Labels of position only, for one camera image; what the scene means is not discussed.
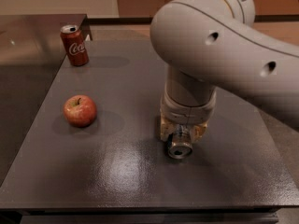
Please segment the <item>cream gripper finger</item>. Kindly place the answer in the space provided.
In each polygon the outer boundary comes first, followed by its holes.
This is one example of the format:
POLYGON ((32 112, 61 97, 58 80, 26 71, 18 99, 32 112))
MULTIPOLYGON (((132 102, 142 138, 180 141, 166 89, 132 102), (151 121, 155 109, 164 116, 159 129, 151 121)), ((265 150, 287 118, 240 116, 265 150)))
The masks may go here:
POLYGON ((161 115, 160 119, 160 138, 162 141, 166 142, 169 135, 175 130, 175 124, 167 119, 164 115, 161 115))
POLYGON ((205 134, 207 129, 207 123, 202 123, 202 124, 196 124, 193 125, 191 130, 190 130, 190 137, 191 137, 191 141, 193 143, 198 142, 203 135, 205 134))

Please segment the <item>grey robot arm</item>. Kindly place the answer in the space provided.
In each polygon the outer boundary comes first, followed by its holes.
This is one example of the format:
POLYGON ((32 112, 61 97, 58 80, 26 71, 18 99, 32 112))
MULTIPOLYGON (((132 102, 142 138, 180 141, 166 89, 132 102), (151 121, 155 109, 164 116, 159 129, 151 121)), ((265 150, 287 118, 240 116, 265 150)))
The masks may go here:
POLYGON ((225 89, 299 129, 299 48, 253 29, 253 0, 173 0, 154 16, 150 40, 168 65, 160 137, 205 130, 225 89))

